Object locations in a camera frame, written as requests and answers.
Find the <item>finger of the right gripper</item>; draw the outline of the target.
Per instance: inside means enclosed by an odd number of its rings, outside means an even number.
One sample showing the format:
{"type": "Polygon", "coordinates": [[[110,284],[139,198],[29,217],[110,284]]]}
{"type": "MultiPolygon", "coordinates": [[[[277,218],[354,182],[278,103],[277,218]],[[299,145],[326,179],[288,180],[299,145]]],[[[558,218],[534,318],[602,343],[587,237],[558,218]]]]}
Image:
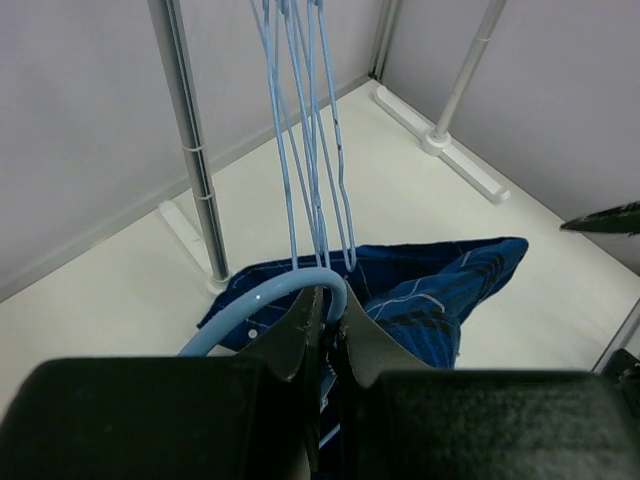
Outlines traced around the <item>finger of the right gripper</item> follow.
{"type": "Polygon", "coordinates": [[[561,231],[636,236],[640,232],[640,202],[630,202],[577,217],[563,223],[561,231]]]}

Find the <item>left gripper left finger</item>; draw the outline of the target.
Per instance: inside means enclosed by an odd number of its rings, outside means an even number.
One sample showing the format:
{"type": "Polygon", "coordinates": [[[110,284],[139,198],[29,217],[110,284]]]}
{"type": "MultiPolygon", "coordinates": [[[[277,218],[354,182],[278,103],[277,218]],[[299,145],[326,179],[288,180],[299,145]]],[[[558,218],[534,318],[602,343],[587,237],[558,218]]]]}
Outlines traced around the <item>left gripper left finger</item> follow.
{"type": "Polygon", "coordinates": [[[321,288],[233,356],[61,358],[1,423],[5,479],[300,479],[319,462],[321,288]]]}

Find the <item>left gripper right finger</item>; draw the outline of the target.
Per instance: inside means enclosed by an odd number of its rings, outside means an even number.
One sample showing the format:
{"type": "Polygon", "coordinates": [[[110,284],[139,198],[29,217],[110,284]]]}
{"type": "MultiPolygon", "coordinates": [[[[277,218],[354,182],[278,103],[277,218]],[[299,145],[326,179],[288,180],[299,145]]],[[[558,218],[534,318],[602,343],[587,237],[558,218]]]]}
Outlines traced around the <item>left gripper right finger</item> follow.
{"type": "Polygon", "coordinates": [[[349,295],[337,334],[348,479],[635,479],[639,433],[612,384],[418,360],[349,295]]]}

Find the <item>blue plaid shirt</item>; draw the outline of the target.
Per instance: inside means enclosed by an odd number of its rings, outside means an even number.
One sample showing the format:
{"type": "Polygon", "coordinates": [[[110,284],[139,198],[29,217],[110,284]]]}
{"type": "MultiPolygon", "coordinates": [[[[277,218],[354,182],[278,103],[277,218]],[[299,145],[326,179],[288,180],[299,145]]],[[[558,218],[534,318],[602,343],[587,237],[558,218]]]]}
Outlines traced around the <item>blue plaid shirt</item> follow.
{"type": "MultiPolygon", "coordinates": [[[[353,272],[346,270],[342,251],[330,252],[330,258],[331,269],[350,284],[365,313],[379,327],[427,365],[451,369],[463,323],[511,280],[528,248],[522,237],[361,245],[356,248],[353,272]]],[[[299,268],[314,267],[313,254],[299,257],[299,268]]],[[[264,334],[291,307],[295,292],[263,306],[226,336],[213,319],[242,295],[291,269],[291,259],[285,258],[249,265],[231,277],[198,323],[200,331],[185,352],[201,355],[217,344],[239,351],[264,334]]]]}

